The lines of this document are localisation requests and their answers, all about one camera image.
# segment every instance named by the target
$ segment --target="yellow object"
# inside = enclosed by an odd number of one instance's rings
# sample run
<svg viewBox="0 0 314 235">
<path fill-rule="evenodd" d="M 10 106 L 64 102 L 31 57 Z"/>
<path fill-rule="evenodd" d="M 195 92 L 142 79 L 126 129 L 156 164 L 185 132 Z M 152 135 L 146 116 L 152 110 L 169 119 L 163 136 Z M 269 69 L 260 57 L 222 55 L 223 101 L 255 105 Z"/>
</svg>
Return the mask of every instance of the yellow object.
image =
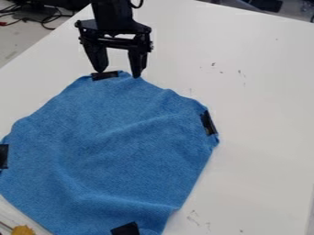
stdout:
<svg viewBox="0 0 314 235">
<path fill-rule="evenodd" d="M 28 226 L 17 226 L 13 228 L 12 235 L 35 235 L 33 229 L 30 229 Z"/>
<path fill-rule="evenodd" d="M 27 225 L 24 226 L 16 226 L 15 228 L 11 228 L 4 222 L 0 221 L 0 225 L 12 231 L 12 235 L 36 235 L 33 229 L 30 229 Z"/>
</svg>

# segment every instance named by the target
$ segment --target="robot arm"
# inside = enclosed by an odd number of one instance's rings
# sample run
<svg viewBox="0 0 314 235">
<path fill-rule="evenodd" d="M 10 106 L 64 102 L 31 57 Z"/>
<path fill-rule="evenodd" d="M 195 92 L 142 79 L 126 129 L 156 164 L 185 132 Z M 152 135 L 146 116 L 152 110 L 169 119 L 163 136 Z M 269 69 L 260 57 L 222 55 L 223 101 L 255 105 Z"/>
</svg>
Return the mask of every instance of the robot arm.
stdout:
<svg viewBox="0 0 314 235">
<path fill-rule="evenodd" d="M 96 71 L 103 72 L 109 65 L 107 48 L 129 51 L 129 61 L 134 78 L 147 66 L 148 53 L 152 50 L 151 28 L 133 19 L 130 0 L 92 0 L 95 19 L 77 21 L 80 41 Z M 134 35 L 133 39 L 116 38 L 119 34 Z"/>
</svg>

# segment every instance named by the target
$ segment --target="black tape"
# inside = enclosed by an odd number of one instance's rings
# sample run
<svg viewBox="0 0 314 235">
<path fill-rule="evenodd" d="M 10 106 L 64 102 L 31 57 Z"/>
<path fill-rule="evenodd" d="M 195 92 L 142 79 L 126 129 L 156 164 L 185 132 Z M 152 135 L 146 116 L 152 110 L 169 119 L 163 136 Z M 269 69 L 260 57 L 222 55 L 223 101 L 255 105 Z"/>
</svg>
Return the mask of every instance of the black tape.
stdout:
<svg viewBox="0 0 314 235">
<path fill-rule="evenodd" d="M 118 77 L 118 71 L 106 72 L 106 73 L 92 73 L 93 81 L 98 81 L 107 78 Z"/>
<path fill-rule="evenodd" d="M 201 114 L 201 120 L 208 136 L 217 134 L 216 127 L 210 117 L 208 110 Z"/>
<path fill-rule="evenodd" d="M 0 144 L 0 169 L 7 169 L 8 144 Z"/>
<path fill-rule="evenodd" d="M 140 235 L 139 227 L 135 222 L 111 230 L 112 235 Z"/>
</svg>

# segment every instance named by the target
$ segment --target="white table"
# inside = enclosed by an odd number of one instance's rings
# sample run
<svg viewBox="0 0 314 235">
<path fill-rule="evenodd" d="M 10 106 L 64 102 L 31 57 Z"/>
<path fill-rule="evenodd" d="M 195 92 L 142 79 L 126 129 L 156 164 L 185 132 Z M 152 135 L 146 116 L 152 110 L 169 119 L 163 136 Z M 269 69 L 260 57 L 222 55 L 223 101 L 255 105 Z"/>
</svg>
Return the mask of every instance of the white table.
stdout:
<svg viewBox="0 0 314 235">
<path fill-rule="evenodd" d="M 0 136 L 93 71 L 73 23 L 87 7 L 0 70 Z M 147 0 L 153 28 L 145 79 L 211 110 L 220 133 L 164 234 L 303 235 L 314 183 L 314 26 L 193 0 Z M 127 53 L 110 69 L 129 71 Z"/>
</svg>

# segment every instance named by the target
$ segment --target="blue towel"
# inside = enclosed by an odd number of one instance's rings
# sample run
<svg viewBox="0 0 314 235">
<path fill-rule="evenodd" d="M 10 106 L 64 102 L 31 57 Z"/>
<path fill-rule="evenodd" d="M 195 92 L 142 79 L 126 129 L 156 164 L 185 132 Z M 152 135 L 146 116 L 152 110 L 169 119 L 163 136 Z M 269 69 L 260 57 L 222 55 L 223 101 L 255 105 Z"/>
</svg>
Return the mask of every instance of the blue towel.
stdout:
<svg viewBox="0 0 314 235">
<path fill-rule="evenodd" d="M 130 222 L 161 234 L 219 142 L 206 110 L 128 73 L 81 77 L 3 139 L 0 194 L 53 234 L 109 235 Z"/>
</svg>

